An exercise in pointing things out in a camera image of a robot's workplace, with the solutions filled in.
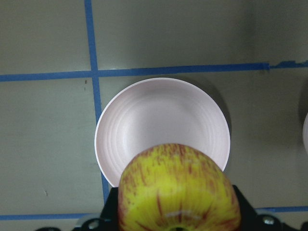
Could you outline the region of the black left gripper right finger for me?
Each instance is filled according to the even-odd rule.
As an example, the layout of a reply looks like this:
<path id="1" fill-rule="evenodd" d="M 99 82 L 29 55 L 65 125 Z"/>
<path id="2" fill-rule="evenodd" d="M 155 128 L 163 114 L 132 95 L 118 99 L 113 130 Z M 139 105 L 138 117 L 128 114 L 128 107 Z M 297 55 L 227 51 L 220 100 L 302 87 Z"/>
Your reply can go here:
<path id="1" fill-rule="evenodd" d="M 233 189 L 237 196 L 241 213 L 241 223 L 239 230 L 256 231 L 257 212 L 253 209 L 253 207 L 250 205 L 248 200 L 244 197 L 236 185 L 233 185 Z"/>

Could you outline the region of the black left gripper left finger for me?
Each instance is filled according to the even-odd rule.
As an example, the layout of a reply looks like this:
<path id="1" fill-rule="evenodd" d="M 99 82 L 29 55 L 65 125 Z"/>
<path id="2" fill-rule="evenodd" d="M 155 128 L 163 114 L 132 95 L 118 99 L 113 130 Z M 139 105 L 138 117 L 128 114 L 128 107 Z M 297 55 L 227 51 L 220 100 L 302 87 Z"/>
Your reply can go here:
<path id="1" fill-rule="evenodd" d="M 107 201 L 100 215 L 102 231 L 118 231 L 118 187 L 110 190 Z"/>

